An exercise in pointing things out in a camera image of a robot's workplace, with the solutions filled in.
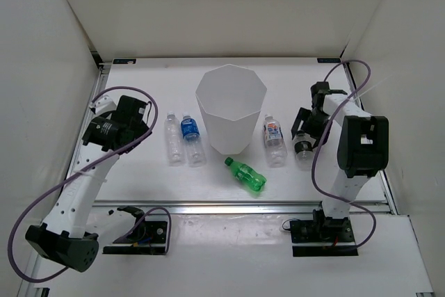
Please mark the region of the clear unlabeled plastic bottle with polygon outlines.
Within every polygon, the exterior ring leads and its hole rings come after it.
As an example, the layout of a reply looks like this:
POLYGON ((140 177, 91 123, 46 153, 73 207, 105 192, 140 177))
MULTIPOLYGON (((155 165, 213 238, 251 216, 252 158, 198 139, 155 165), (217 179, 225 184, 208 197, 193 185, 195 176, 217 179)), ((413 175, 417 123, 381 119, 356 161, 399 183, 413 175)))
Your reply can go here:
POLYGON ((164 135, 168 161, 171 166, 180 166, 184 162, 184 149, 180 123, 175 113, 167 113, 164 122, 164 135))

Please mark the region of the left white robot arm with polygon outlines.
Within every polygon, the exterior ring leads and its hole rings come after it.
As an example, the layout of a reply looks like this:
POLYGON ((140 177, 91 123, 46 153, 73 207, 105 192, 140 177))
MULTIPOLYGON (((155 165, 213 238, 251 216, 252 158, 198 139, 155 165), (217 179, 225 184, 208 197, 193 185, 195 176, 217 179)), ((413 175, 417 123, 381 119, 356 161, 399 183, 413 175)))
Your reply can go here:
POLYGON ((147 132, 143 120, 147 102, 123 95, 118 102, 104 95, 91 106, 93 119, 87 126, 75 163, 78 177, 64 186, 53 209, 40 225, 30 226, 25 239, 48 260, 86 271, 99 250, 98 233, 87 229, 92 205, 121 147, 147 132))

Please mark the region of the black label plastic bottle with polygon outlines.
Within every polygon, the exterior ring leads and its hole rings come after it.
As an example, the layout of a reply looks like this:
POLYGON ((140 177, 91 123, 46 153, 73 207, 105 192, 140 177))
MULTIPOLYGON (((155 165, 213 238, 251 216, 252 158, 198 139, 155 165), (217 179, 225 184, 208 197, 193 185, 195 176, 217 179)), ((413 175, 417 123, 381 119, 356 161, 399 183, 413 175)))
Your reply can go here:
POLYGON ((293 137, 296 161, 301 170, 311 170, 314 160, 313 140, 303 131, 297 131, 293 137))

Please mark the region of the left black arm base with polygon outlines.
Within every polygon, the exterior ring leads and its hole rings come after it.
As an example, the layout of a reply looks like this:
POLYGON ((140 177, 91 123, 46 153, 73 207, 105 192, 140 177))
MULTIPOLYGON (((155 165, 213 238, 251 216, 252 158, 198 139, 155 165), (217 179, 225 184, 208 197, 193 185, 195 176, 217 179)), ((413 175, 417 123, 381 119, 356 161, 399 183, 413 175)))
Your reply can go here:
POLYGON ((165 207, 154 207, 147 212, 137 207, 118 207, 117 211, 130 214, 135 228, 119 237, 109 246, 104 246, 104 255, 167 255, 170 249, 172 216, 165 207), (162 212, 166 220, 147 220, 150 214, 162 212))

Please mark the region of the blue label plastic bottle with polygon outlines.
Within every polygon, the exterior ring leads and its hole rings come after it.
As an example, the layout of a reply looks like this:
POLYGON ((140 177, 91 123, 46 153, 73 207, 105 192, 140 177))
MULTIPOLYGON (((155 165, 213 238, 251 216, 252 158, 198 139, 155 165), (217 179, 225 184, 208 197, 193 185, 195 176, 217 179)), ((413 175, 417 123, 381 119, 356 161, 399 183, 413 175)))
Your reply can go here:
POLYGON ((190 113, 183 113, 180 126, 189 165, 191 167, 203 166, 206 163, 206 157, 195 119, 190 113))

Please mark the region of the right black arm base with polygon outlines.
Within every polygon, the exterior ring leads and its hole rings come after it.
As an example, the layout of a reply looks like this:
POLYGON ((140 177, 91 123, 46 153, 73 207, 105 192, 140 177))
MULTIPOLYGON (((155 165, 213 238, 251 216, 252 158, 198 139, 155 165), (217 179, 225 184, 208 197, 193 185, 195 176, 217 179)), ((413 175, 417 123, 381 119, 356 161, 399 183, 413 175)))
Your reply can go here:
POLYGON ((341 227, 318 227, 314 220, 288 219, 282 231, 291 235, 293 257, 355 257, 358 250, 350 221, 341 227))

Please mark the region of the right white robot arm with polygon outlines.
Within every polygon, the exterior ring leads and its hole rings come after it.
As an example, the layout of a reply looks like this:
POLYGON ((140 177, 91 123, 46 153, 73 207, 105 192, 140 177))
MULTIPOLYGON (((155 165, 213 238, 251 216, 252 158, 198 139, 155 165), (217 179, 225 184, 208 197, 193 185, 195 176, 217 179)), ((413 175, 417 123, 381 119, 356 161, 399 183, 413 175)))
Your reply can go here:
POLYGON ((291 128, 297 160, 313 164, 312 156, 327 143, 332 124, 341 126, 336 179, 310 220, 290 223, 295 243, 353 242, 350 207, 363 185, 387 167, 388 119, 373 116, 346 98, 344 90, 316 82, 311 87, 311 108, 301 108, 291 128))

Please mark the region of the white orange label bottle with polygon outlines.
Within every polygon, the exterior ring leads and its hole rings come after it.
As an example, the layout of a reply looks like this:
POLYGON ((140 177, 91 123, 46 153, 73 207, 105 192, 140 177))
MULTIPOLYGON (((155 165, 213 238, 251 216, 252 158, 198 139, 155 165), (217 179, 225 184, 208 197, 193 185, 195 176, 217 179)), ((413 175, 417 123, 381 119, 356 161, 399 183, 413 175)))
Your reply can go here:
POLYGON ((262 129, 268 165, 271 168, 282 167, 287 158, 287 150, 281 124, 272 115, 266 114, 262 129))

